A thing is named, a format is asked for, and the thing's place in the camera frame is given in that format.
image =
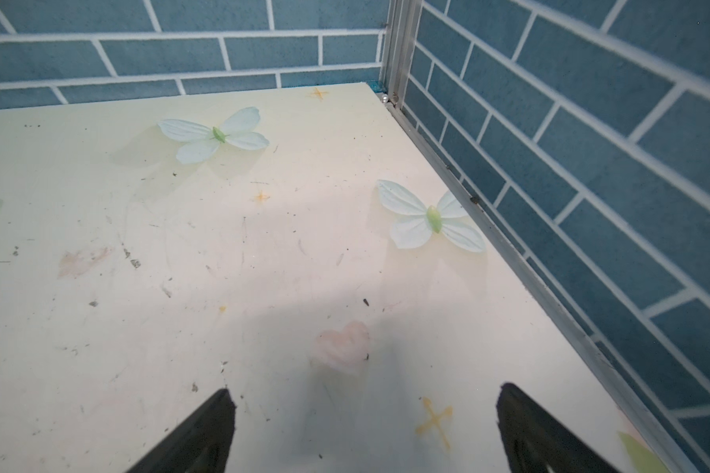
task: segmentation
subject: white butterfly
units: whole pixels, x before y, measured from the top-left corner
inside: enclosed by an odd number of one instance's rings
[[[442,233],[463,250],[478,253],[486,249],[481,233],[457,219],[468,216],[463,206],[447,191],[437,206],[428,209],[413,193],[391,181],[376,182],[381,205],[401,216],[394,222],[389,236],[400,249],[417,248]]]
[[[158,122],[163,135],[187,144],[179,148],[176,159],[181,164],[201,163],[213,156],[221,143],[228,143],[246,150],[268,146],[265,136],[251,131],[260,121],[260,113],[255,107],[239,110],[216,128],[208,128],[199,123],[183,119],[164,119]]]

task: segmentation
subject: heart shape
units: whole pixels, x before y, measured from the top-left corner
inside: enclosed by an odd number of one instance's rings
[[[315,359],[345,374],[357,374],[368,357],[371,337],[362,322],[350,322],[342,331],[324,330],[316,338]]]

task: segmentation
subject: table surface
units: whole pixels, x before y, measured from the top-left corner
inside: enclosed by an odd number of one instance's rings
[[[270,146],[202,164],[156,127],[249,106]],[[0,110],[0,471],[124,471],[224,386],[227,471],[508,471],[504,382],[634,471],[500,254],[398,250],[377,179],[447,190],[364,84]],[[354,321],[360,371],[317,361]]]

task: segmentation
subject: metal frame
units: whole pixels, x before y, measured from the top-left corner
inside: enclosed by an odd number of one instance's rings
[[[523,285],[537,300],[544,312],[552,319],[560,333],[589,370],[603,385],[618,407],[625,413],[644,440],[652,447],[665,466],[673,473],[698,473],[681,448],[668,432],[647,410],[636,393],[605,359],[600,349],[581,330],[557,297],[530,268],[507,237],[497,228],[482,208],[472,203],[468,192],[449,171],[444,161],[434,152],[426,140],[418,134],[402,112],[408,74],[413,59],[422,0],[391,0],[389,23],[385,34],[385,49],[379,80],[388,91],[387,109],[413,141],[428,163],[442,178],[447,187],[458,197],[473,221],[482,230],[494,248],[518,276]]]

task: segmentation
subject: blue tile wall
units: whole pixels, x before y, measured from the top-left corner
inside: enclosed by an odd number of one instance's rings
[[[267,30],[265,0],[151,0],[163,31]]]
[[[446,6],[406,116],[710,473],[710,0]]]
[[[0,0],[0,109],[343,82],[384,89],[389,0],[149,3],[148,12],[142,0]]]

